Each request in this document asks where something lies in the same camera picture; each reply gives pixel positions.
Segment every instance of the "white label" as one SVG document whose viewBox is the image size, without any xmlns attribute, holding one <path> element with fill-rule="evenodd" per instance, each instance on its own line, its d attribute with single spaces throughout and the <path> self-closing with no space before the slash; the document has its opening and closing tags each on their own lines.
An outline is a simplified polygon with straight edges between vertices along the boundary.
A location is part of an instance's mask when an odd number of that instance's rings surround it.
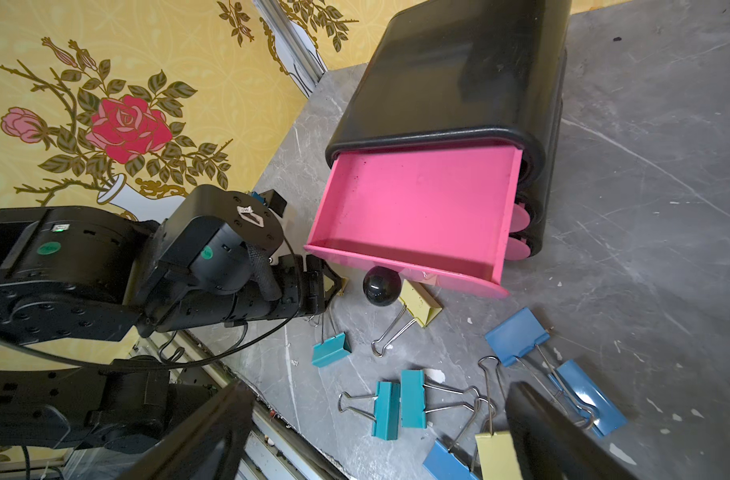
<svg viewBox="0 0 730 480">
<path fill-rule="evenodd" d="M 253 213 L 252 206 L 238 206 L 237 212 L 243 220 L 264 228 L 264 219 Z"/>
</svg>

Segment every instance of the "green sticker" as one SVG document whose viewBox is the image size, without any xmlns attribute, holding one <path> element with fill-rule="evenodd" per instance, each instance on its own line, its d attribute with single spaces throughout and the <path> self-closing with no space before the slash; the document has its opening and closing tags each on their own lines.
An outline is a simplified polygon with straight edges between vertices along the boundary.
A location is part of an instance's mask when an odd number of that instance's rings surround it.
<svg viewBox="0 0 730 480">
<path fill-rule="evenodd" d="M 61 250 L 61 244 L 58 242 L 45 242 L 44 244 L 40 245 L 40 248 L 37 249 L 37 254 L 39 255 L 51 255 L 55 252 Z"/>
</svg>

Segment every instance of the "gray marble floor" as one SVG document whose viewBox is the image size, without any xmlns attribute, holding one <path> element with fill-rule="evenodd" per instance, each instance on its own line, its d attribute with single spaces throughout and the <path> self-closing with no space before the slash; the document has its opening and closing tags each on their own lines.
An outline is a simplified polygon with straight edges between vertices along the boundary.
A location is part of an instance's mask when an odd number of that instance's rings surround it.
<svg viewBox="0 0 730 480">
<path fill-rule="evenodd" d="M 323 150 L 363 70 L 325 74 L 258 183 L 292 206 L 297 251 L 330 173 Z M 371 392 L 414 367 L 484 387 L 484 333 L 530 306 L 554 327 L 552 360 L 576 359 L 629 418 L 598 439 L 624 466 L 639 478 L 730 478 L 730 1 L 634 0 L 571 19 L 546 234 L 540 255 L 505 267 L 508 299 L 434 289 L 445 310 L 382 359 L 370 341 L 398 307 L 370 306 L 362 273 L 336 267 L 352 281 L 333 304 L 352 355 L 313 367 L 319 331 L 299 319 L 226 363 L 352 476 L 430 478 L 421 463 L 434 438 L 455 436 L 466 413 L 432 414 L 427 430 L 383 442 L 364 418 L 336 411 L 339 392 Z M 238 334 L 194 333 L 215 351 Z M 453 398 L 433 392 L 427 403 L 443 400 Z"/>
</svg>

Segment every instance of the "binder clip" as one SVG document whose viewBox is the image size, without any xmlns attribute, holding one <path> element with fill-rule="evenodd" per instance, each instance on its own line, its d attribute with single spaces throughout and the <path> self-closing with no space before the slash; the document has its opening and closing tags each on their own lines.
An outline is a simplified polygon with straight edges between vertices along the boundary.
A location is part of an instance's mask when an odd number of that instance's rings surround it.
<svg viewBox="0 0 730 480">
<path fill-rule="evenodd" d="M 522 365 L 548 393 L 552 398 L 552 402 L 562 410 L 565 416 L 569 416 L 568 410 L 564 408 L 557 396 L 567 396 L 571 405 L 583 419 L 583 421 L 577 422 L 576 426 L 585 430 L 593 428 L 599 436 L 608 435 L 616 428 L 623 426 L 627 422 L 626 417 L 575 362 L 571 360 L 560 366 L 560 369 L 564 367 L 560 373 L 552 366 L 540 346 L 548 338 L 549 334 L 528 308 L 515 313 L 485 335 L 485 339 L 495 351 L 501 364 L 511 366 L 518 362 Z M 544 385 L 535 372 L 523 361 L 522 357 L 533 349 L 536 349 L 543 358 L 548 369 L 548 378 L 557 387 L 557 396 Z M 572 384 L 570 387 L 566 384 L 567 378 L 571 379 Z"/>
<path fill-rule="evenodd" d="M 616 428 L 626 425 L 626 417 L 618 408 L 605 396 L 605 394 L 591 381 L 586 372 L 581 369 L 573 360 L 568 360 L 556 370 L 552 369 L 549 379 L 571 398 L 577 397 L 576 402 L 586 405 L 596 411 L 596 418 L 590 416 L 590 412 L 576 406 L 578 414 L 588 420 L 588 425 L 594 430 L 598 437 L 604 437 Z"/>
<path fill-rule="evenodd" d="M 504 366 L 512 366 L 536 345 L 549 340 L 549 334 L 525 307 L 487 332 L 485 340 Z"/>
<path fill-rule="evenodd" d="M 359 408 L 348 406 L 341 408 L 341 398 L 349 398 L 350 400 L 371 399 L 373 403 L 373 413 L 364 412 Z M 338 411 L 345 412 L 351 410 L 373 422 L 373 430 L 371 435 L 382 440 L 397 440 L 397 430 L 399 428 L 399 384 L 394 382 L 379 382 L 376 385 L 375 395 L 350 396 L 346 392 L 341 392 L 338 396 Z"/>
<path fill-rule="evenodd" d="M 495 360 L 495 377 L 501 389 L 501 395 L 506 401 L 506 393 L 504 392 L 503 383 L 499 374 L 499 366 L 501 360 L 497 356 L 485 356 L 481 358 L 477 365 L 483 369 L 485 374 L 485 390 L 488 399 L 490 399 L 490 381 L 488 380 L 488 370 L 483 363 L 485 360 Z M 491 478 L 500 478 L 501 480 L 522 480 L 523 474 L 519 470 L 519 462 L 517 461 L 517 452 L 514 448 L 512 434 L 509 432 L 496 432 L 493 430 L 493 417 L 495 410 L 488 409 L 488 432 L 478 433 L 475 435 L 477 441 L 477 452 L 479 454 L 479 465 L 483 470 L 483 480 Z"/>
<path fill-rule="evenodd" d="M 333 314 L 331 313 L 331 306 L 328 306 L 328 317 L 331 319 L 331 328 L 333 329 L 333 336 L 325 340 L 325 313 L 320 314 L 320 321 L 318 323 L 312 322 L 313 316 L 309 319 L 309 322 L 313 326 L 320 326 L 321 338 L 320 342 L 315 345 L 312 349 L 312 365 L 317 368 L 330 365 L 336 360 L 341 360 L 345 356 L 352 352 L 347 341 L 347 334 L 345 332 L 339 333 L 336 330 L 336 323 L 333 321 Z"/>
<path fill-rule="evenodd" d="M 384 332 L 378 340 L 374 340 L 370 343 L 370 349 L 378 358 L 381 358 L 389 344 L 394 340 L 397 340 L 397 338 L 402 335 L 405 330 L 408 330 L 413 323 L 417 322 L 422 328 L 426 328 L 429 322 L 434 320 L 434 317 L 436 317 L 443 309 L 442 306 L 440 306 L 439 303 L 437 303 L 437 301 L 429 295 L 427 289 L 421 286 L 420 283 L 413 283 L 408 280 L 403 281 L 403 289 L 399 294 L 399 301 L 403 304 L 403 308 L 399 314 L 397 314 L 397 317 L 392 321 L 389 328 L 387 328 L 387 331 Z M 413 316 L 413 319 L 400 329 L 392 338 L 390 338 L 379 352 L 378 348 L 376 348 L 376 344 L 383 341 L 389 331 L 394 328 L 406 311 Z"/>
<path fill-rule="evenodd" d="M 425 409 L 426 398 L 425 389 L 439 390 L 440 392 L 453 393 L 456 395 L 464 395 L 472 392 L 475 395 L 475 402 L 483 400 L 487 402 L 486 398 L 479 396 L 479 391 L 475 387 L 469 387 L 466 390 L 451 389 L 442 385 L 434 385 L 426 383 L 424 380 L 423 370 L 403 370 L 400 382 L 400 404 L 402 407 L 401 412 L 401 425 L 404 428 L 426 428 L 427 427 L 427 413 L 441 412 L 450 408 L 464 407 L 474 412 L 474 408 L 469 406 L 468 403 L 451 403 L 435 408 Z"/>
<path fill-rule="evenodd" d="M 466 425 L 458 436 L 453 439 L 450 447 L 444 446 L 439 439 L 434 441 L 434 446 L 429 451 L 427 459 L 423 461 L 423 467 L 437 480 L 479 480 L 479 477 L 472 472 L 472 467 L 464 465 L 450 451 L 456 447 L 461 437 L 463 437 L 466 431 L 469 430 L 469 427 L 474 423 L 474 418 L 477 416 L 477 411 L 482 402 L 482 397 L 476 398 L 472 417 L 466 422 Z"/>
</svg>

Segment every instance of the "black knob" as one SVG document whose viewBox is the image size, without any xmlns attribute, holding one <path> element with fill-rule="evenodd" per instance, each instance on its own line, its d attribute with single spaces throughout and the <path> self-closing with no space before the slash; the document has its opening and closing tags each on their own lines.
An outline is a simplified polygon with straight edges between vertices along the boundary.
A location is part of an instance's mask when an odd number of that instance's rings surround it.
<svg viewBox="0 0 730 480">
<path fill-rule="evenodd" d="M 399 274 L 385 266 L 374 266 L 363 280 L 363 292 L 375 306 L 387 306 L 399 298 L 403 283 Z"/>
</svg>

